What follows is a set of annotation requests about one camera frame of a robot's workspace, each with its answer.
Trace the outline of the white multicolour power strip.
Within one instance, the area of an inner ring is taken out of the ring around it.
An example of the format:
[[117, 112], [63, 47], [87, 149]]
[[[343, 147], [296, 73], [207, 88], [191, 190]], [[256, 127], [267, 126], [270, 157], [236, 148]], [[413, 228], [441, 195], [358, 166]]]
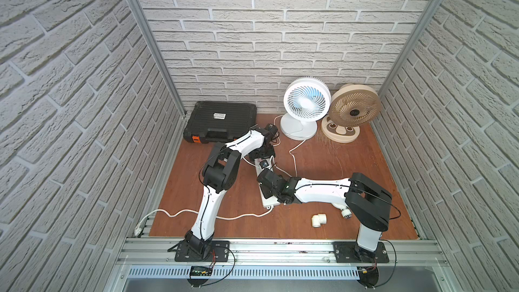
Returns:
[[266, 209], [272, 209], [279, 205], [280, 202], [275, 196], [274, 185], [278, 180], [277, 174], [273, 168], [273, 157], [267, 159], [257, 158], [254, 160], [255, 171], [257, 173], [257, 180], [260, 189], [260, 197], [262, 205]]

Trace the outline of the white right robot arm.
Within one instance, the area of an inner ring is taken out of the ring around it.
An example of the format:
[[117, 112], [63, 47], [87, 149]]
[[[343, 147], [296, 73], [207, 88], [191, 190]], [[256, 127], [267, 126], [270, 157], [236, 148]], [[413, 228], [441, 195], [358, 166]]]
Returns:
[[319, 202], [348, 209], [360, 222], [357, 251], [373, 254], [389, 228], [392, 194], [360, 172], [341, 180], [317, 181], [285, 179], [266, 168], [258, 175], [258, 182], [263, 196], [275, 197], [280, 204]]

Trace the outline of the white pvc elbow fitting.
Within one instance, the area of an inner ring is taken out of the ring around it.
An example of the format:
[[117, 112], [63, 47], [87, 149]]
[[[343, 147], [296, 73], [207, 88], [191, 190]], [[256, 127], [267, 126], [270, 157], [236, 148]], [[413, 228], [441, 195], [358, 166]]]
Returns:
[[327, 215], [315, 214], [311, 218], [311, 223], [314, 228], [320, 228], [322, 225], [327, 223]]

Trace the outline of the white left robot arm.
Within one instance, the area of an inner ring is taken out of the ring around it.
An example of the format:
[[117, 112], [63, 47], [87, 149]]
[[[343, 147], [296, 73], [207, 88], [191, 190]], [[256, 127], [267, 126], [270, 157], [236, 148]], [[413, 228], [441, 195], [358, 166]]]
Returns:
[[266, 147], [278, 134], [274, 124], [254, 126], [248, 133], [229, 143], [216, 143], [201, 168], [204, 195], [197, 219], [185, 235], [191, 251], [201, 258], [210, 253], [215, 222], [226, 192], [234, 185], [241, 160], [252, 151]]

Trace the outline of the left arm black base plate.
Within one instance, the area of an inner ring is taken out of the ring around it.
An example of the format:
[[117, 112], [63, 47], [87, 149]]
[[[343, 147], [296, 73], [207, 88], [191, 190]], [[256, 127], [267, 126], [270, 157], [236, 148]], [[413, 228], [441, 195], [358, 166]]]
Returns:
[[191, 246], [186, 240], [175, 245], [175, 262], [227, 262], [230, 241], [213, 240], [201, 249]]

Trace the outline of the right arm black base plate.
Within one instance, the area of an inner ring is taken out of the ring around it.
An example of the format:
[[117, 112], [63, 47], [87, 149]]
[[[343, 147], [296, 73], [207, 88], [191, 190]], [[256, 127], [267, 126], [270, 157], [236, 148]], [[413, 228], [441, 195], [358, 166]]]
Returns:
[[332, 243], [332, 247], [337, 263], [389, 263], [389, 256], [382, 241], [378, 242], [375, 251], [365, 250], [359, 247], [355, 241], [335, 241]]

